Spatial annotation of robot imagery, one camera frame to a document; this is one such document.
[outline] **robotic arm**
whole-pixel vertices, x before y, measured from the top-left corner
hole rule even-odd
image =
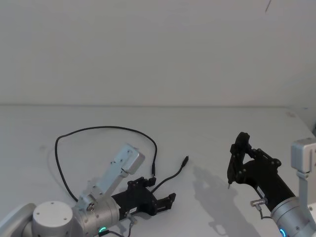
[[[129,181],[125,192],[112,195],[119,183],[134,174],[145,156],[126,145],[111,162],[110,169],[89,182],[77,204],[70,208],[58,201],[18,207],[0,222],[0,237],[97,237],[108,234],[108,228],[137,212],[151,216],[171,209],[176,194],[157,200],[147,189],[156,178],[143,177]]]
[[[229,186],[233,182],[248,184],[260,199],[252,201],[261,214],[260,205],[266,205],[283,237],[312,237],[316,235],[316,139],[296,141],[292,145],[291,163],[300,179],[299,197],[296,197],[277,173],[278,159],[261,149],[252,149],[250,136],[240,133],[231,147],[231,160],[227,170]],[[243,163],[248,154],[253,160]]]

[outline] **white surface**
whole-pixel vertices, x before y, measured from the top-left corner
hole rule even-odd
[[[183,158],[190,156],[183,172],[156,192],[157,198],[177,194],[172,209],[152,218],[138,217],[133,227],[137,237],[219,237],[218,232],[229,237],[279,236],[274,222],[260,220],[258,211],[250,206],[251,200],[258,199],[251,187],[233,184],[227,190],[229,150],[239,132],[248,132],[254,148],[282,161],[279,174],[297,194],[290,145],[312,136],[284,108],[0,107],[0,202],[5,203],[0,205],[0,219],[25,202],[55,199],[74,205],[61,185],[53,145],[61,134],[97,125],[127,126],[152,136],[158,144],[158,182],[174,174]],[[124,190],[128,180],[150,176],[154,148],[147,139],[107,129],[60,141],[62,169],[76,196],[87,180],[103,174],[125,142],[139,148],[146,159],[116,192]],[[122,224],[127,228],[129,222]]]
[[[2,0],[0,103],[285,105],[311,127],[316,1],[268,2]]]

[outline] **blue indicator light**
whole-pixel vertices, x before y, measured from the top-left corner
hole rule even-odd
[[[280,229],[280,232],[281,232],[283,237],[286,237],[286,233],[285,233],[285,231],[283,229]]]
[[[104,227],[102,227],[100,230],[99,230],[99,233],[101,233],[101,232],[103,232],[103,231],[105,231],[107,228],[104,226]]]

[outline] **black cable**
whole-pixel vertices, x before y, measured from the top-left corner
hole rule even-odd
[[[99,128],[116,128],[116,129],[122,129],[122,130],[127,130],[127,131],[131,131],[131,132],[136,132],[138,134],[141,134],[143,135],[144,137],[148,138],[152,143],[153,145],[155,146],[155,154],[154,154],[154,160],[153,160],[153,164],[152,164],[152,176],[155,176],[156,175],[156,167],[155,167],[155,162],[156,162],[156,156],[157,156],[157,144],[156,142],[150,137],[148,136],[147,134],[141,132],[141,131],[138,131],[138,130],[135,130],[135,129],[132,129],[132,128],[128,128],[128,127],[120,127],[120,126],[98,126],[98,127],[87,127],[87,128],[83,128],[83,129],[79,129],[79,130],[76,130],[74,132],[71,132],[71,133],[68,133],[66,135],[62,135],[60,137],[58,137],[56,139],[56,142],[55,142],[55,158],[56,158],[56,163],[57,163],[57,167],[58,167],[58,170],[59,170],[59,174],[61,176],[61,179],[63,180],[63,183],[68,191],[68,193],[70,194],[70,196],[76,201],[78,202],[78,198],[76,198],[76,196],[71,192],[71,190],[69,189],[68,187],[68,184],[66,182],[66,179],[64,177],[64,174],[63,174],[63,171],[61,170],[61,167],[60,167],[60,163],[59,163],[59,159],[58,159],[58,154],[57,154],[57,147],[58,147],[58,141],[61,139],[61,138],[64,138],[64,137],[68,137],[70,135],[73,135],[75,133],[78,133],[78,132],[82,132],[82,131],[87,131],[87,130],[92,130],[92,129],[99,129]]]
[[[133,227],[133,225],[134,225],[134,224],[133,224],[132,222],[129,224],[128,237],[130,237],[130,234],[132,233],[132,227]],[[116,236],[118,236],[118,237],[124,237],[123,235],[121,235],[121,234],[119,234],[119,233],[117,233],[117,232],[114,232],[114,231],[110,231],[110,230],[106,230],[106,231],[103,231],[103,232],[99,233],[99,237],[105,236],[105,235],[107,235],[107,234],[114,234],[114,235],[116,235]]]
[[[133,227],[133,223],[130,222],[130,224],[129,224],[129,231],[128,231],[128,236],[127,237],[130,237],[130,234],[132,233],[132,227]]]
[[[270,216],[263,216],[262,210],[259,210],[259,212],[260,212],[261,220],[262,220],[262,219],[272,219],[272,217],[270,217]]]
[[[151,193],[153,194],[161,185],[163,185],[165,182],[167,182],[170,179],[173,179],[174,177],[176,177],[178,174],[180,174],[181,170],[184,168],[184,166],[186,166],[186,164],[189,161],[189,156],[186,156],[181,164],[181,167],[179,169],[179,171],[177,173],[175,173],[174,175],[170,176],[169,178],[166,178],[165,180],[163,180],[160,184],[158,184],[152,191]]]

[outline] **white table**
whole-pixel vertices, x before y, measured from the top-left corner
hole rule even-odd
[[[260,220],[249,202],[258,198],[247,185],[227,189],[230,146],[239,132],[250,144],[282,161],[279,174],[298,193],[298,178],[290,167],[290,145],[311,137],[303,122],[285,108],[124,108],[0,106],[0,219],[18,204],[60,200],[73,206],[54,160],[56,137],[76,129],[118,125],[141,130],[158,144],[157,182],[174,174],[185,155],[190,162],[175,179],[156,192],[177,194],[170,211],[139,215],[133,237],[271,237],[279,236],[272,220]],[[138,134],[107,129],[86,131],[61,140],[59,158],[76,196],[87,180],[103,174],[125,143],[138,147],[146,160],[134,176],[150,177],[154,148]],[[128,222],[112,227],[124,231]]]

